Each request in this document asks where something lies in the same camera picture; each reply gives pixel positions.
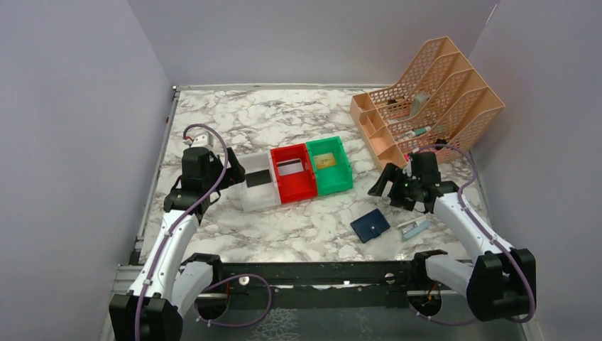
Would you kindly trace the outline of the white plastic bin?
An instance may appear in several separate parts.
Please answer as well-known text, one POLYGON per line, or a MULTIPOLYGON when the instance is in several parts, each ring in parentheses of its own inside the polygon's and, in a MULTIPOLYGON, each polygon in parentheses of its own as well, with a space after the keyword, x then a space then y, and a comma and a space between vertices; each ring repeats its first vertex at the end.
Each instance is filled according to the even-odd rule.
POLYGON ((245 169, 245 181, 241 184, 244 212, 281 205, 271 154, 268 151, 246 154, 239 157, 239 163, 245 169))

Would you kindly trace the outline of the navy blue card holder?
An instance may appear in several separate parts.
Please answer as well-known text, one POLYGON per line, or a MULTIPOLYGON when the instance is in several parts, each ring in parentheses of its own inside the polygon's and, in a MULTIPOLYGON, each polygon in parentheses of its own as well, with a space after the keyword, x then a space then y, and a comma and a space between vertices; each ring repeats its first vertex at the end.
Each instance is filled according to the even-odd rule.
POLYGON ((362 243, 378 238, 390 229, 390 223, 379 209, 374 209, 350 223, 362 243))

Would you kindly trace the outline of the green plastic bin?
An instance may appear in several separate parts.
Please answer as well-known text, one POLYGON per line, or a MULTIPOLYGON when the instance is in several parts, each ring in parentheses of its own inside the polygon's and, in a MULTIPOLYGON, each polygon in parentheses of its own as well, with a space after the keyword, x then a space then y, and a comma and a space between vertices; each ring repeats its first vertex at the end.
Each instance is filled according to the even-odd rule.
POLYGON ((305 143, 314 169, 319 196, 353 188, 351 164, 339 136, 305 143))

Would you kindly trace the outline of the red plastic bin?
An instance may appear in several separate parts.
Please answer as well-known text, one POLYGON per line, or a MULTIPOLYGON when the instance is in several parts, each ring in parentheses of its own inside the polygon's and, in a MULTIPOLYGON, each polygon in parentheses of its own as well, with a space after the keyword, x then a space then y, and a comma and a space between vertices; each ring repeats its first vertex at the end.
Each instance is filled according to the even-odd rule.
POLYGON ((305 144, 271 149, 270 156, 282 204, 317 197, 317 181, 305 144))

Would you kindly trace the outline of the peach desk organizer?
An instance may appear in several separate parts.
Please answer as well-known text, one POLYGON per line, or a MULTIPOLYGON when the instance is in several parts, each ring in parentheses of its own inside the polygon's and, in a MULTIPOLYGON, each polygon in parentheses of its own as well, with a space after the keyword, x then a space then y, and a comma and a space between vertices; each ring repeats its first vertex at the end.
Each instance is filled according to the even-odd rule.
POLYGON ((485 133, 504 103, 447 36, 426 41, 400 79, 389 87, 357 94, 350 115, 380 170, 387 163, 403 167, 419 147, 435 143, 437 160, 448 163, 468 151, 485 133), (420 112, 410 118, 412 98, 431 94, 420 112), (397 142, 406 131, 431 126, 421 136, 397 142))

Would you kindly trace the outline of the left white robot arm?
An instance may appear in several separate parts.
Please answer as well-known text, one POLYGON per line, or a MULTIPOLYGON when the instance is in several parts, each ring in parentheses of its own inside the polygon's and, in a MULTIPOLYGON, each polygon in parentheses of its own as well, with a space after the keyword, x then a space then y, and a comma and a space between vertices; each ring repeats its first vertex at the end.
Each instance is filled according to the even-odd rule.
POLYGON ((182 155, 182 173, 164 199, 160 234, 140 274, 116 294, 109 315, 116 340, 179 340, 192 303, 192 284, 177 283, 184 252, 212 205, 210 195, 244 182, 245 169, 232 148, 220 159, 205 147, 182 155))

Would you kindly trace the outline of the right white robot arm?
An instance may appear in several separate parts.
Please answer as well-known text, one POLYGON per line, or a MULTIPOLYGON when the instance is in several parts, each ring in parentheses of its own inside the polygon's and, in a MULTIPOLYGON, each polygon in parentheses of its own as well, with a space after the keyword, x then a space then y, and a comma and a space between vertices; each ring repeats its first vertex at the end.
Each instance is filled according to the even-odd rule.
POLYGON ((461 294, 478 321, 507 319, 526 323, 537 307, 536 260, 528 249, 516 249, 493 231, 464 196, 464 186, 443 180, 435 153, 410 154, 401 168, 388 163, 368 191, 381 197, 392 185, 390 205, 411 211, 422 203, 461 242, 472 262, 457 261, 443 251, 416 254, 412 280, 419 286, 440 283, 461 294))

